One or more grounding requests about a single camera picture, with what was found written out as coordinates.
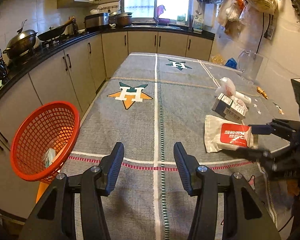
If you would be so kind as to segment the person right hand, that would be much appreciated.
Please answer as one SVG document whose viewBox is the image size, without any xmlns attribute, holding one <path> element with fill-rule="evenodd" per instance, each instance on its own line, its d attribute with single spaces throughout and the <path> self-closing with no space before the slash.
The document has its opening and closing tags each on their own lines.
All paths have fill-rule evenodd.
<svg viewBox="0 0 300 240">
<path fill-rule="evenodd" d="M 291 196 L 298 196 L 300 200 L 300 186 L 296 179 L 287 180 L 287 191 Z"/>
</svg>

